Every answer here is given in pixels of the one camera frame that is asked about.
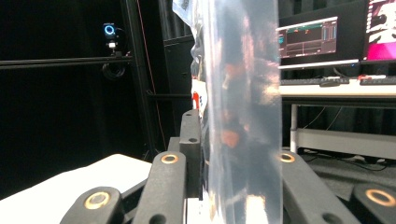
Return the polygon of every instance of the transparent plastic packaging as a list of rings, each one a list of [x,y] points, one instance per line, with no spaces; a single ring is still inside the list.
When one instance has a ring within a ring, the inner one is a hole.
[[[277,1],[203,1],[213,223],[281,223]]]

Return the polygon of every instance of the white desk frame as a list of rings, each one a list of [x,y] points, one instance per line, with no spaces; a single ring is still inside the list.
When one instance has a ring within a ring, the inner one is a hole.
[[[373,102],[371,107],[396,108],[395,86],[361,86],[358,80],[351,79],[348,85],[338,87],[280,86],[279,89],[284,99],[315,99],[313,104],[310,104],[309,100],[304,103],[297,101],[291,104],[290,150],[292,152],[297,152],[298,147],[310,147],[396,160],[396,136],[298,129],[297,127],[299,105],[326,105],[325,100],[328,101],[330,98],[334,101],[357,102],[356,105],[345,106],[359,107],[359,101],[364,99],[366,102]],[[376,101],[384,99],[390,101],[391,104],[375,105]]]

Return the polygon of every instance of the black computer mouse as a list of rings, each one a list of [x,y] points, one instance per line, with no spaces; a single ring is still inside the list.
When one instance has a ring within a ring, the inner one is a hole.
[[[331,81],[331,80],[323,81],[323,82],[321,82],[319,84],[320,87],[336,87],[336,86],[339,86],[339,85],[340,85],[339,82]]]

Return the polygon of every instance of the dark background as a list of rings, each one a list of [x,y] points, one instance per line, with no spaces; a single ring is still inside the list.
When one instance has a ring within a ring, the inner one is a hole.
[[[346,0],[279,0],[279,17],[288,17]],[[106,57],[102,25],[123,27],[119,0],[7,0],[0,7],[0,62]],[[158,94],[190,94],[190,28],[171,10],[171,0],[141,0],[142,36],[147,45],[149,89]],[[102,65],[0,70],[0,199],[61,172],[122,153],[145,159],[144,140],[133,76],[106,79]],[[393,64],[367,65],[365,72],[394,74]],[[349,74],[360,71],[344,70]],[[282,78],[331,74],[329,69],[282,72]],[[150,118],[155,147],[164,150],[178,136],[188,100],[159,101]],[[327,108],[311,128],[323,129],[338,108]],[[299,110],[299,126],[321,107]],[[289,145],[290,106],[284,105],[283,145]],[[395,134],[395,112],[345,108],[332,129]]]

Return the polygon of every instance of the monitor screen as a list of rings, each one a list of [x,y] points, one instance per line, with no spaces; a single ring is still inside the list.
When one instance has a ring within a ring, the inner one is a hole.
[[[356,1],[280,19],[276,29],[279,68],[358,64],[364,43],[364,9],[365,2]]]
[[[363,60],[396,60],[396,1],[369,0]]]

